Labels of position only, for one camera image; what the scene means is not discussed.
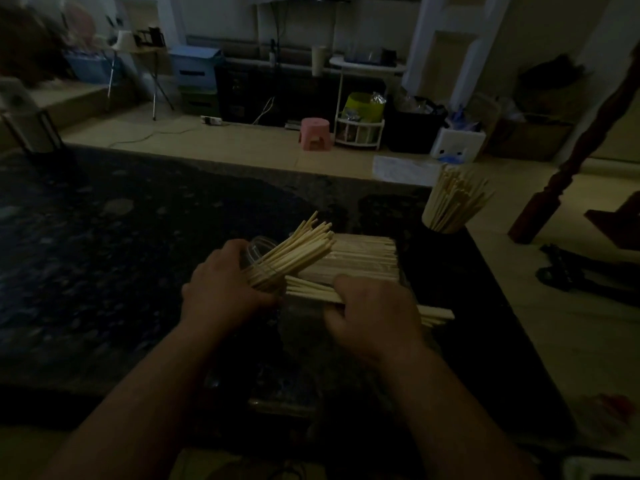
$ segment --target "pink stool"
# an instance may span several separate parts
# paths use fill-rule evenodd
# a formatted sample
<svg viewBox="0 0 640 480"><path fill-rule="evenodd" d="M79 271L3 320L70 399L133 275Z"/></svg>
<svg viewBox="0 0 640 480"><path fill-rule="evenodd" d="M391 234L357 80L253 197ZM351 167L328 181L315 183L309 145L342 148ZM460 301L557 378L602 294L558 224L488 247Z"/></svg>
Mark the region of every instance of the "pink stool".
<svg viewBox="0 0 640 480"><path fill-rule="evenodd" d="M305 118L300 124L298 142L302 142L302 149L311 151L311 142L318 138L320 150L331 150L332 141L329 132L329 121L322 118Z"/></svg>

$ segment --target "blue storage box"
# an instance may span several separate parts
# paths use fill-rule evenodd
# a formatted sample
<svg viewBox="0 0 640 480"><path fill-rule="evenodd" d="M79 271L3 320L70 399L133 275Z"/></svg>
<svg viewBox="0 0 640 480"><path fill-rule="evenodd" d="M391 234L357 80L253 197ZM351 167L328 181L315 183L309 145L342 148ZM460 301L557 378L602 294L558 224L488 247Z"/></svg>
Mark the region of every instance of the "blue storage box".
<svg viewBox="0 0 640 480"><path fill-rule="evenodd" d="M63 55L78 80L89 84L108 84L111 76L112 59L98 54L86 52L63 52ZM122 61L116 59L115 71L113 72L113 83L117 85L122 79Z"/></svg>
<svg viewBox="0 0 640 480"><path fill-rule="evenodd" d="M169 56L179 86L217 89L215 67L225 62L219 48L179 45L169 51Z"/></svg>

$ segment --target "forearm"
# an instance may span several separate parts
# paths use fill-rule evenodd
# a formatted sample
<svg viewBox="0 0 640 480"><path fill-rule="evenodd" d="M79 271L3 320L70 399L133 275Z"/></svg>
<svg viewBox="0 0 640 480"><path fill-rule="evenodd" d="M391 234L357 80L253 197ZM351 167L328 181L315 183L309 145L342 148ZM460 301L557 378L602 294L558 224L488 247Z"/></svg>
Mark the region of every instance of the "forearm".
<svg viewBox="0 0 640 480"><path fill-rule="evenodd" d="M383 371L429 478L538 479L531 462L426 347Z"/></svg>
<svg viewBox="0 0 640 480"><path fill-rule="evenodd" d="M178 325L71 435L42 478L167 476L218 341Z"/></svg>

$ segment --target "black marble table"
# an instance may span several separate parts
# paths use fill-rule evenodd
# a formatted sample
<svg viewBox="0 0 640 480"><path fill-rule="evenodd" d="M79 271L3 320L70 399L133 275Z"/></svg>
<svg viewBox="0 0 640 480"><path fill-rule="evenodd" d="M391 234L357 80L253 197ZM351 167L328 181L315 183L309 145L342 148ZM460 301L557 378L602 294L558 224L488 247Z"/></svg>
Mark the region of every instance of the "black marble table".
<svg viewBox="0 0 640 480"><path fill-rule="evenodd" d="M441 353L502 428L573 433L471 236L420 224L427 188L76 146L3 158L0 189L3 417L12 408L47 422L58 414L52 404L105 395L177 323L180 286L211 250L235 237L282 240L318 210L336 232L396 240L418 301L456 315L434 331ZM369 371L344 367L349 359L332 349L317 316L295 320L296 310L306 313L296 307L231 337L207 389L229 408L279 405L270 412L293 417L349 400L362 410L371 395L392 409ZM307 345L296 349L300 337ZM354 382L369 389L337 399ZM71 412L80 420L87 411Z"/></svg>

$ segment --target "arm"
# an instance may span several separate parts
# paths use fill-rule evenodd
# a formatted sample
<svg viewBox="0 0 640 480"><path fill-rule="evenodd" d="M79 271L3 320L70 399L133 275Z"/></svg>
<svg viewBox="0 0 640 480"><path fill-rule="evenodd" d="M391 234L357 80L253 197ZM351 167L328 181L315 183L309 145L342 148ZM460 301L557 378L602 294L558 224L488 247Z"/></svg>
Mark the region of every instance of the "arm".
<svg viewBox="0 0 640 480"><path fill-rule="evenodd" d="M411 293L400 285L338 276L346 306L324 320L336 341L377 368L407 420L429 478L539 479L444 361L424 345Z"/></svg>
<svg viewBox="0 0 640 480"><path fill-rule="evenodd" d="M222 338L275 298L240 272L245 241L228 241L182 287L176 326L71 435L41 476L50 479L167 477L182 427Z"/></svg>

